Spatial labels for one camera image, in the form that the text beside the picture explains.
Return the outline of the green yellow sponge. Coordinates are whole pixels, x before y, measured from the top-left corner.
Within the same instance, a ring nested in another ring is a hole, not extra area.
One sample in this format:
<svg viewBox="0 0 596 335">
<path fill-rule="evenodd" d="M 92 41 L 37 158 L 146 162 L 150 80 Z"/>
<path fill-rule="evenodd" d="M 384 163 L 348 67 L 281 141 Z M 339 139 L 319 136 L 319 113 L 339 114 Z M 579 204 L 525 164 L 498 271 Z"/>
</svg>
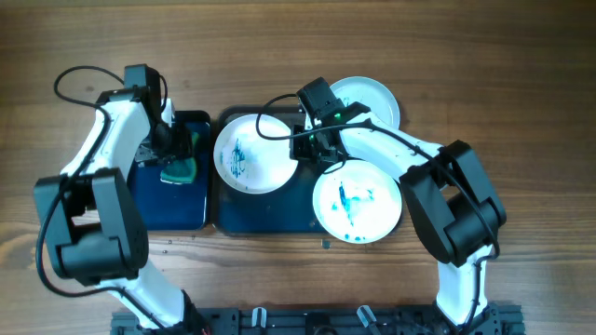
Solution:
<svg viewBox="0 0 596 335">
<path fill-rule="evenodd" d="M 165 165 L 160 173 L 160 180 L 170 184 L 192 183 L 197 175 L 198 167 L 196 162 L 196 144 L 200 136 L 196 132 L 191 133 L 191 144 L 193 151 L 186 158 L 177 159 Z"/>
</svg>

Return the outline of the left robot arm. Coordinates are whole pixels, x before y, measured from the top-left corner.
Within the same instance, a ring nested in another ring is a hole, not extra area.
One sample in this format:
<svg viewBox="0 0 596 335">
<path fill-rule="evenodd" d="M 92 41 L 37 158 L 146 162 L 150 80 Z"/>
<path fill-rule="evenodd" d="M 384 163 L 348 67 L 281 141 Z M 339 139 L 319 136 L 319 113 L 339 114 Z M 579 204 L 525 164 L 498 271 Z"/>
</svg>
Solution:
<svg viewBox="0 0 596 335">
<path fill-rule="evenodd" d="M 207 334 L 209 324 L 188 295 L 150 262 L 147 229 L 128 187 L 144 142 L 160 158 L 175 154 L 178 142 L 161 105 L 159 92 L 149 87 L 100 95 L 78 154 L 34 186 L 41 223 L 35 266 L 46 289 L 59 296 L 111 293 L 144 333 Z"/>
</svg>

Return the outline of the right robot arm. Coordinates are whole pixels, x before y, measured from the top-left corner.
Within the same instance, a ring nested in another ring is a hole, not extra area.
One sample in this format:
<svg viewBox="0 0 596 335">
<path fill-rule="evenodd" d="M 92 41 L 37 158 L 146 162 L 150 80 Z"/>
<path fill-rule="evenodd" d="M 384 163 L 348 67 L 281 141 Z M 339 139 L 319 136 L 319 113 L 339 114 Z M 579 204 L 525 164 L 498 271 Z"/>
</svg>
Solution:
<svg viewBox="0 0 596 335">
<path fill-rule="evenodd" d="M 366 243 L 387 235 L 407 209 L 414 230 L 437 260 L 436 305 L 461 332 L 487 306 L 486 261 L 498 257 L 506 211 L 479 158 L 463 141 L 418 140 L 372 113 L 335 114 L 291 133 L 291 156 L 341 160 L 318 178 L 313 207 L 332 235 Z"/>
</svg>

